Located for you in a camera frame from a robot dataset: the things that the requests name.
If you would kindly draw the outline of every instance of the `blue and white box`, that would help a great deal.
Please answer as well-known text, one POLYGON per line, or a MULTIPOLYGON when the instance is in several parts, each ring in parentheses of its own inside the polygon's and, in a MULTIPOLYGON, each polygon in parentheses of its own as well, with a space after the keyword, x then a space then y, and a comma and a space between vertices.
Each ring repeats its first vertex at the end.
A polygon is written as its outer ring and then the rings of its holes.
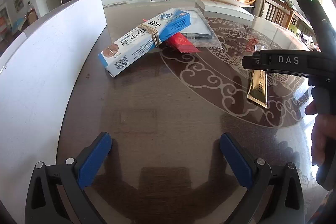
MULTIPOLYGON (((164 41, 189 26, 190 15, 178 8, 172 8, 144 24, 157 29, 160 40, 164 41)), ((154 47, 152 35, 146 30, 136 27, 108 46, 98 54, 98 57, 105 69, 115 77, 154 47)))

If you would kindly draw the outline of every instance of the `painting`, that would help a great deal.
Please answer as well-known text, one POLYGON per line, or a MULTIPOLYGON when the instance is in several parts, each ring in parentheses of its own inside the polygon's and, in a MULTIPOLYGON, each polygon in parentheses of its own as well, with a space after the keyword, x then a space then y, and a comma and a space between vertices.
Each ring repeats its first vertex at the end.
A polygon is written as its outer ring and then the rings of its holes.
POLYGON ((23 0, 14 0, 14 6, 16 9, 16 12, 18 13, 24 6, 23 0))
POLYGON ((6 33, 8 27, 11 26, 11 22, 8 17, 7 9, 4 7, 0 10, 0 34, 6 33))

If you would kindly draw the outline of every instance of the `glass table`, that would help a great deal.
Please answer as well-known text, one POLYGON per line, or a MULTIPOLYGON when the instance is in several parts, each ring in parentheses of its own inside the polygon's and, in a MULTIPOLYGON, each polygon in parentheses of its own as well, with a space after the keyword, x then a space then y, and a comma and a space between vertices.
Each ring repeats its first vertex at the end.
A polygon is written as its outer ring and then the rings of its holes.
POLYGON ((112 150, 85 189, 107 223, 219 224, 246 191, 219 149, 221 134, 231 132, 254 157, 273 165, 295 163, 308 221, 327 194, 315 180, 317 166, 311 166, 314 116, 304 114, 312 100, 308 79, 269 74, 265 109, 247 100, 251 71, 241 66, 256 42, 266 48, 307 50, 293 33, 259 17, 242 22, 205 12, 223 50, 182 54, 162 44, 115 78, 100 64, 98 53, 110 39, 118 39, 142 18, 178 5, 185 3, 105 9, 108 29, 73 88, 57 162, 76 156, 101 131, 108 132, 112 150))

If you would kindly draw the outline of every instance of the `white board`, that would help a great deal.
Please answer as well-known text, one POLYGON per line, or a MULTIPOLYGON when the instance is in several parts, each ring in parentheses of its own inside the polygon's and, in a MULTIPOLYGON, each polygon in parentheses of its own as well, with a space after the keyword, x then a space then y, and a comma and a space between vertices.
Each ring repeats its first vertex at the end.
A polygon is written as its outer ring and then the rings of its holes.
POLYGON ((33 168, 55 164, 72 89, 106 26, 101 0, 64 7, 44 18, 0 74, 0 199, 19 224, 33 168))
POLYGON ((213 0, 196 0, 196 3, 204 10, 209 12, 215 12, 234 17, 243 18, 249 21, 253 21, 254 16, 245 9, 234 6, 231 4, 213 1, 213 0))

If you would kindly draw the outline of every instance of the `wooden chair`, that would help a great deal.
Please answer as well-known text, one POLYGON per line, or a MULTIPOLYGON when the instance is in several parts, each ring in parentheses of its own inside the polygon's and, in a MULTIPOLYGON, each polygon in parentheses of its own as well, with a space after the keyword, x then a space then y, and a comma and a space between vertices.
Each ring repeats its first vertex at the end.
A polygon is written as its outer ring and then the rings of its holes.
POLYGON ((286 29, 289 28, 290 24, 293 24, 301 31, 301 33, 308 36, 315 35, 309 21, 281 0, 264 0, 263 8, 259 14, 260 17, 264 14, 266 3, 269 4, 266 20, 286 29))

